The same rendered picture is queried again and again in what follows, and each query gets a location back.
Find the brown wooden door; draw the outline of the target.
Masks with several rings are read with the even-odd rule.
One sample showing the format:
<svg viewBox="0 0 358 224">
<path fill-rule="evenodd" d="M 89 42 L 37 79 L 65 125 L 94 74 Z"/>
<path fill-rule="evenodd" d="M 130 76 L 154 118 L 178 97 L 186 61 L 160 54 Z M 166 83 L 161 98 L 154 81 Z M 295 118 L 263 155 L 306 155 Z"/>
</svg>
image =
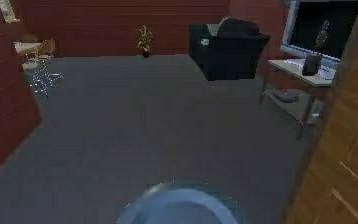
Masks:
<svg viewBox="0 0 358 224">
<path fill-rule="evenodd" d="M 358 224 L 358 16 L 280 224 Z"/>
</svg>

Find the silver framed television set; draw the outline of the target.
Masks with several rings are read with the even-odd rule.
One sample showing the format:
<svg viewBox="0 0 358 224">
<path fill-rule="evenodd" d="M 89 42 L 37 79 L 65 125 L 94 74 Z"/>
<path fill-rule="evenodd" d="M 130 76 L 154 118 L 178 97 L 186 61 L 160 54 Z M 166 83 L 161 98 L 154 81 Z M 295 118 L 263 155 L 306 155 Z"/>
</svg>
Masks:
<svg viewBox="0 0 358 224">
<path fill-rule="evenodd" d="M 305 58 L 320 53 L 336 68 L 358 17 L 358 0 L 290 0 L 280 50 Z"/>
</svg>

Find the dark grey flat box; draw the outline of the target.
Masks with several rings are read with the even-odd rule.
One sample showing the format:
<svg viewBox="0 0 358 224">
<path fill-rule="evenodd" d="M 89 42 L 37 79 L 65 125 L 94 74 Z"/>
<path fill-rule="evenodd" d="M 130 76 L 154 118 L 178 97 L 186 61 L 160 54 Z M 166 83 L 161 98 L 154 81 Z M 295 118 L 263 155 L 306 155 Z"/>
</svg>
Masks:
<svg viewBox="0 0 358 224">
<path fill-rule="evenodd" d="M 273 96 L 282 103 L 295 103 L 299 101 L 299 95 L 288 90 L 275 91 Z"/>
</svg>

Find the tan wooden chair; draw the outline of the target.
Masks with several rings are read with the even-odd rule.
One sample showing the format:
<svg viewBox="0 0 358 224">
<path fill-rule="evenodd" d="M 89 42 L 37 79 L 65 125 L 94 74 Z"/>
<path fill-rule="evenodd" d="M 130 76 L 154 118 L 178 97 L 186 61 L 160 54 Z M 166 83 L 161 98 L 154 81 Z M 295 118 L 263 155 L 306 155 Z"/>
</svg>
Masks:
<svg viewBox="0 0 358 224">
<path fill-rule="evenodd" d="M 43 44 L 39 47 L 37 59 L 44 65 L 46 74 L 50 74 L 50 60 L 54 57 L 55 41 L 53 39 L 44 40 Z"/>
</svg>

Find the white low table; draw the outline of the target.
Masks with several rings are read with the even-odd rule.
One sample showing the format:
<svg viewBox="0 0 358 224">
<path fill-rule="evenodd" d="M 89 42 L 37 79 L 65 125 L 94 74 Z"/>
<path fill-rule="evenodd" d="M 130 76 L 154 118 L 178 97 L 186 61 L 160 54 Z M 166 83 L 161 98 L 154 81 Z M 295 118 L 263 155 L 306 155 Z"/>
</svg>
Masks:
<svg viewBox="0 0 358 224">
<path fill-rule="evenodd" d="M 259 103 L 266 98 L 296 121 L 299 125 L 298 139 L 303 136 L 307 127 L 313 126 L 317 122 L 324 105 L 324 102 L 313 93 L 313 90 L 329 89 L 335 77 L 335 70 L 327 66 L 321 66 L 317 74 L 305 76 L 303 62 L 303 59 L 269 60 L 259 94 Z M 280 90 L 267 87 L 271 69 L 280 70 L 305 85 L 305 90 L 287 89 L 288 93 L 297 97 L 297 101 L 285 102 L 276 97 L 277 93 L 281 93 Z"/>
</svg>

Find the dark pot with dry plant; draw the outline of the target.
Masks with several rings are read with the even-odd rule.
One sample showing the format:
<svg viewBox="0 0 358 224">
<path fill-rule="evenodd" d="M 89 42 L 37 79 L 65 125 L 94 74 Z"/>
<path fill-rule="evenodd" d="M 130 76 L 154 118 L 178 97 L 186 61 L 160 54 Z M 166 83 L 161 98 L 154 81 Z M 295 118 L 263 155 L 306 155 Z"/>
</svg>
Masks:
<svg viewBox="0 0 358 224">
<path fill-rule="evenodd" d="M 314 76 L 319 71 L 322 60 L 322 49 L 324 48 L 328 39 L 329 26 L 330 22 L 328 20 L 325 20 L 317 35 L 314 50 L 305 58 L 304 65 L 302 68 L 303 76 Z"/>
</svg>

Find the green potted house plant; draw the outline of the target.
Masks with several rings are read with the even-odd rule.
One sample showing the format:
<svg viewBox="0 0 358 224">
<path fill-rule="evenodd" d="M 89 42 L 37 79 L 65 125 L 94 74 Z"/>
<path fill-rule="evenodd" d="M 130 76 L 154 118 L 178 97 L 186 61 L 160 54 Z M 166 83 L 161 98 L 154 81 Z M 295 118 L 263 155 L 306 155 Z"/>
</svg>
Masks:
<svg viewBox="0 0 358 224">
<path fill-rule="evenodd" d="M 141 50 L 144 58 L 148 58 L 150 56 L 150 41 L 153 37 L 152 32 L 147 29 L 146 25 L 143 25 L 138 31 L 140 37 L 138 38 L 137 48 Z"/>
</svg>

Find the framed wall picture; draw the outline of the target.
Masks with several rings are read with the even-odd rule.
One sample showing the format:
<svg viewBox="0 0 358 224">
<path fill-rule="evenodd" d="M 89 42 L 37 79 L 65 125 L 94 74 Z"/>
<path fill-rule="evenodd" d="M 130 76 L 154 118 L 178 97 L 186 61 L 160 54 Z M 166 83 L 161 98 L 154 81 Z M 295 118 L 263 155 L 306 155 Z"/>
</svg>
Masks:
<svg viewBox="0 0 358 224">
<path fill-rule="evenodd" d="M 0 0 L 0 10 L 6 23 L 16 23 L 20 21 L 14 13 L 10 0 Z"/>
</svg>

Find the blue round bowl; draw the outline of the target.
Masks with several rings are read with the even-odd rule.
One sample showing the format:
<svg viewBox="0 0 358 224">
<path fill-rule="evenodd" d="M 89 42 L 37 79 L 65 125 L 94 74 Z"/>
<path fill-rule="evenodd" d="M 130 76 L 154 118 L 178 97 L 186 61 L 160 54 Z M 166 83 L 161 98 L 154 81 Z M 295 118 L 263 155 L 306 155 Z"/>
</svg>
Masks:
<svg viewBox="0 0 358 224">
<path fill-rule="evenodd" d="M 129 202 L 116 224 L 253 224 L 227 193 L 207 183 L 170 181 Z"/>
</svg>

